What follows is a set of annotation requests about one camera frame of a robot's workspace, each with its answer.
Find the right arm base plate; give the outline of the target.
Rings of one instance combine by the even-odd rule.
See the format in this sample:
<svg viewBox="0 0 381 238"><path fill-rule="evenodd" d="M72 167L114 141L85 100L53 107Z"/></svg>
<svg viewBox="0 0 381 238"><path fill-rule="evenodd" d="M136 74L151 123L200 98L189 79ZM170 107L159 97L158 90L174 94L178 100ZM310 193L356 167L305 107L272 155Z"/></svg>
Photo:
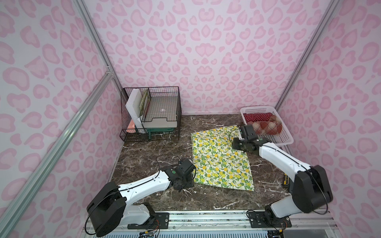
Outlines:
<svg viewBox="0 0 381 238"><path fill-rule="evenodd" d="M251 228L291 228L291 220L289 217L277 218L272 215L268 210L255 211L248 210L246 216L250 221Z"/></svg>

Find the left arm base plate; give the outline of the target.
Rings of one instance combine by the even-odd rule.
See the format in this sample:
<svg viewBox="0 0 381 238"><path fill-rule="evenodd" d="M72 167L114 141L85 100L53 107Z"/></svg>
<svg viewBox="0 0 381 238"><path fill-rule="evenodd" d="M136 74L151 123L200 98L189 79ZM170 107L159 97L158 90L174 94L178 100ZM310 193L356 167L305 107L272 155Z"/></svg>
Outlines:
<svg viewBox="0 0 381 238"><path fill-rule="evenodd" d="M138 224L129 224L129 230L152 230L156 229L168 229L169 226L170 213L159 212L153 216L150 216L146 222L142 225Z"/></svg>

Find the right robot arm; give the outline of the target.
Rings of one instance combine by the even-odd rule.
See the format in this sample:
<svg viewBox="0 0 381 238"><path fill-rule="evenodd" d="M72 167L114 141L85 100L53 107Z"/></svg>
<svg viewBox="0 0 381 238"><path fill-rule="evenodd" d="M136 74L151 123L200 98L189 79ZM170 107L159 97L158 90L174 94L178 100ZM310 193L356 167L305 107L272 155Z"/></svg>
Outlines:
<svg viewBox="0 0 381 238"><path fill-rule="evenodd" d="M235 150L258 152L291 180L290 195L266 206L268 221L298 213L311 213L333 201L327 173L322 166L311 166L280 149L276 144L260 138L251 125L239 127L239 136L232 141Z"/></svg>

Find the red plaid skirt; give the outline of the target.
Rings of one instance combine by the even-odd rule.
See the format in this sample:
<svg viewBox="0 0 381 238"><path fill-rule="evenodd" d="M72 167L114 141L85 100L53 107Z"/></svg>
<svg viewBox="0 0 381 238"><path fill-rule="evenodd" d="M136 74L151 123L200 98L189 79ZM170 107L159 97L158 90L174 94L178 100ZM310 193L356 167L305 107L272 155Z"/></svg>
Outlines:
<svg viewBox="0 0 381 238"><path fill-rule="evenodd" d="M277 116L272 116L268 122L254 122L248 125L252 125L257 135L278 135L283 129L282 122Z"/></svg>

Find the red polka dot skirt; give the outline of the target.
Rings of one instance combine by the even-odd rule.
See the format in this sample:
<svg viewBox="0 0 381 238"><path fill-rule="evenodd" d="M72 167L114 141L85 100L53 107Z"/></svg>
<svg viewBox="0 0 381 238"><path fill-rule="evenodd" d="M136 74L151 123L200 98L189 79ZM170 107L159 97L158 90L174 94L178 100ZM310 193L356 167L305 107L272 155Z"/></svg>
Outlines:
<svg viewBox="0 0 381 238"><path fill-rule="evenodd" d="M244 113L243 114L246 123L254 122L268 122L273 116L272 113Z"/></svg>

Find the green lemon print skirt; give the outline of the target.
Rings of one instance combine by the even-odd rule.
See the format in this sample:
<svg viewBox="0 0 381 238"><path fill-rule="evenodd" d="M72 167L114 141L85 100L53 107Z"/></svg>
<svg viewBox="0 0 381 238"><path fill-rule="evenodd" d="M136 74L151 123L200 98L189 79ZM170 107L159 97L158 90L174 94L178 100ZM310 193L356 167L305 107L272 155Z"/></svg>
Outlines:
<svg viewBox="0 0 381 238"><path fill-rule="evenodd" d="M247 153L232 147L233 138L238 135L237 126L191 134L196 183L236 190L255 189Z"/></svg>

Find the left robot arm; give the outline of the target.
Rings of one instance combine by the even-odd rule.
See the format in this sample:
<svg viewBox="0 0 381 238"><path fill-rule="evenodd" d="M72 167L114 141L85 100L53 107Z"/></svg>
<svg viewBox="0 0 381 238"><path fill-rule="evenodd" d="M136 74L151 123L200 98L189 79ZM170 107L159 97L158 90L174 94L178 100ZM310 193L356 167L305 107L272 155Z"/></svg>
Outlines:
<svg viewBox="0 0 381 238"><path fill-rule="evenodd" d="M196 166L188 159L177 164L159 168L143 179L117 185L114 181L105 184L88 204L86 222L91 222L98 238L114 231L118 226L141 230L140 237L158 237L160 230L169 226L169 213L156 212L148 202L136 204L154 193L169 188L182 191L194 186Z"/></svg>

